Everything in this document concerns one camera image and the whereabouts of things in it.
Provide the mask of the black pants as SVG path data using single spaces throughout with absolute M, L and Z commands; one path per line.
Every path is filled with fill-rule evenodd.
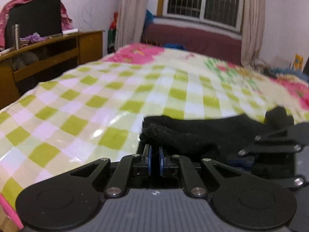
M 142 124 L 138 153 L 145 145 L 162 147 L 169 156 L 178 154 L 192 162 L 210 158 L 251 172 L 253 163 L 243 162 L 237 154 L 252 144 L 258 135 L 292 126 L 294 119 L 279 106 L 265 114 L 260 123 L 246 114 L 220 119 L 179 120 L 168 116 L 148 116 Z

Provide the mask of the pink floral bed quilt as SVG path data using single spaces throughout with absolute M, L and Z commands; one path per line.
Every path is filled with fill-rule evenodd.
M 294 120 L 308 120 L 308 87 L 293 75 L 269 78 L 233 63 L 197 53 L 141 43 L 121 47 L 102 59 L 112 64 L 152 65 L 173 68 L 179 80 L 201 83 L 206 88 L 206 117 L 245 113 L 262 122 L 265 113 L 282 106 Z

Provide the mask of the green checkered plastic sheet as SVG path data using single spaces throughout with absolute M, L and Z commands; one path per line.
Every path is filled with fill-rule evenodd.
M 210 119 L 206 88 L 173 68 L 90 62 L 38 84 L 1 110 L 1 194 L 101 157 L 137 151 L 146 116 Z

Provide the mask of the yellow snack bag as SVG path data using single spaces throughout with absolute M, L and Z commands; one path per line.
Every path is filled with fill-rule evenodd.
M 296 53 L 293 62 L 293 69 L 296 71 L 303 71 L 303 63 L 304 63 L 304 56 Z

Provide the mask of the maroon covered sofa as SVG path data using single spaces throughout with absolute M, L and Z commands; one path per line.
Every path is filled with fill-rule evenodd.
M 241 64 L 241 40 L 201 29 L 150 24 L 141 42 L 160 47 L 178 44 L 186 51 Z

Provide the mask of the red green decoration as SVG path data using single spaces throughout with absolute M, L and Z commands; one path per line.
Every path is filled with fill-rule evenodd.
M 114 19 L 112 20 L 108 29 L 107 36 L 107 53 L 115 52 L 115 39 L 116 39 L 116 27 L 117 27 L 118 12 L 114 12 Z

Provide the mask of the right beige curtain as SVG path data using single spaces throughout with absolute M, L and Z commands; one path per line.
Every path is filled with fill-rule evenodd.
M 266 0 L 244 0 L 241 64 L 253 67 L 259 57 L 265 30 Z

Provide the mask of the beige curtain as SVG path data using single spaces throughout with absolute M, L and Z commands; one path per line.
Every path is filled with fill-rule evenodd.
M 141 40 L 147 3 L 148 0 L 120 0 L 115 49 Z
M 241 64 L 253 67 L 259 57 L 265 30 L 266 0 L 244 0 Z

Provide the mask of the wooden desk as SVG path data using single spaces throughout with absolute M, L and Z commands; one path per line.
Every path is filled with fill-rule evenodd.
M 14 70 L 13 59 L 31 52 L 38 57 L 24 68 Z M 73 69 L 81 64 L 103 57 L 103 32 L 78 32 L 50 37 L 45 41 L 13 50 L 1 56 L 1 108 L 17 101 L 22 93 L 18 83 L 43 72 L 45 77 L 56 77 L 52 68 L 61 71 Z

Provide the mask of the pink cloth over monitor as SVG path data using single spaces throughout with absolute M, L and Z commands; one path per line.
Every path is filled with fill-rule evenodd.
M 1 48 L 5 49 L 4 31 L 5 31 L 5 26 L 7 24 L 7 21 L 8 21 L 9 11 L 15 5 L 25 4 L 31 1 L 33 0 L 11 0 L 10 2 L 4 5 L 3 9 L 1 10 Z M 72 19 L 69 18 L 66 8 L 62 2 L 61 2 L 61 26 L 62 26 L 62 31 L 73 29 L 73 21 Z

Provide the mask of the left beige curtain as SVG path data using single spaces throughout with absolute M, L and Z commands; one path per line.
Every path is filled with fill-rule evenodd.
M 148 0 L 120 0 L 115 49 L 141 40 L 147 3 Z

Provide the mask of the barred window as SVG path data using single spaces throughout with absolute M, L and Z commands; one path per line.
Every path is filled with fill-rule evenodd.
M 157 16 L 240 32 L 244 0 L 158 0 Z

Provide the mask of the black monitor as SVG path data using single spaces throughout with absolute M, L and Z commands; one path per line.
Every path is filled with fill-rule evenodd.
M 25 4 L 15 5 L 8 14 L 4 31 L 4 47 L 13 46 L 12 27 L 18 24 L 20 37 L 34 33 L 41 37 L 60 34 L 61 0 L 33 0 Z

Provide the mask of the steel thermos bottle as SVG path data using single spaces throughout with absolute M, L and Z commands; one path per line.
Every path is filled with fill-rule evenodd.
M 20 49 L 20 27 L 19 24 L 12 26 L 13 47 L 15 50 Z

